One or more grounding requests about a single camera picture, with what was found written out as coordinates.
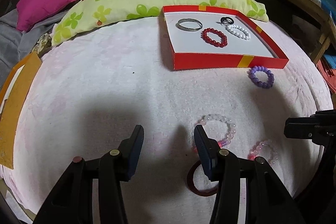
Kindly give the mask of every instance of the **silver ring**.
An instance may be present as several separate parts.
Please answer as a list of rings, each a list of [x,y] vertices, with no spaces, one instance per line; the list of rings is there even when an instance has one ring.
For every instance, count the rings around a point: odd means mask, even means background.
[[[198,28],[187,28],[181,25],[181,23],[183,22],[195,22],[199,25],[199,27]],[[182,18],[176,23],[176,27],[182,31],[196,32],[203,28],[203,24],[200,21],[193,19],[193,18]]]

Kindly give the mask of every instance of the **white blanket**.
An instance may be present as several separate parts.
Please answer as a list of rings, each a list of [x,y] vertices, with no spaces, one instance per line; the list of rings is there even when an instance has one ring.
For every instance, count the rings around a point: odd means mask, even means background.
[[[195,123],[210,113],[236,122],[228,149],[238,157],[246,158],[256,142],[272,140],[280,157],[274,170],[290,194],[301,191],[322,150],[310,141],[286,139],[285,120],[331,109],[329,90],[287,34],[272,22],[256,23],[290,59],[284,69],[272,70],[269,90],[251,83],[244,68],[172,71],[158,18],[105,26],[51,50],[20,115],[14,170],[4,168],[15,197],[37,213],[73,157],[101,157],[141,124],[145,140],[137,171],[122,184],[129,223],[208,223],[215,196],[194,195],[185,178],[198,158],[192,152]],[[260,72],[259,78],[266,75]],[[212,121],[205,130],[219,140],[227,127]],[[261,155],[267,159],[267,149]],[[201,170],[195,181],[209,186]]]

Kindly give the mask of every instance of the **pink beaded bracelet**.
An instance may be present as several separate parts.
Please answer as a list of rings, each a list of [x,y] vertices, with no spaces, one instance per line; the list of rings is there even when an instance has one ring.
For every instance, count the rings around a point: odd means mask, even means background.
[[[274,151],[274,149],[269,145],[272,141],[271,140],[266,140],[266,141],[261,141],[261,142],[258,142],[249,152],[248,156],[247,156],[247,159],[248,160],[254,160],[258,154],[261,152],[261,150],[268,146],[270,148],[270,153],[271,153],[271,156],[270,158],[268,159],[268,163],[270,165],[274,165],[276,160],[279,159],[278,157],[278,153],[276,153]]]

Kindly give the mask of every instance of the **red box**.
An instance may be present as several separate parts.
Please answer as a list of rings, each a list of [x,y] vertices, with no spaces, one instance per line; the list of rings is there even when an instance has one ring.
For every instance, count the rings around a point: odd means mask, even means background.
[[[272,52],[274,56],[264,57],[246,54],[175,52],[172,41],[170,40],[174,70],[225,67],[247,68],[253,66],[283,69],[288,62],[287,56],[279,48],[279,46],[258,25],[256,25],[252,20],[237,10],[201,5],[164,6],[164,15],[169,12],[207,12],[233,15],[244,22],[245,25],[249,27],[250,31],[253,31],[253,33],[260,39],[260,41],[262,41],[262,43],[268,48],[270,52]]]

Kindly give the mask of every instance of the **purple beaded bracelet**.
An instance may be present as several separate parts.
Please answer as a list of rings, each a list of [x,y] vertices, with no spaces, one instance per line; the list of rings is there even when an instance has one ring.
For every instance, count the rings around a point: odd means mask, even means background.
[[[255,73],[257,71],[263,71],[268,75],[267,83],[259,81],[259,79],[255,77]],[[268,68],[265,68],[264,66],[254,66],[250,70],[250,78],[253,83],[255,83],[258,87],[263,88],[263,89],[269,89],[274,84],[274,74]]]

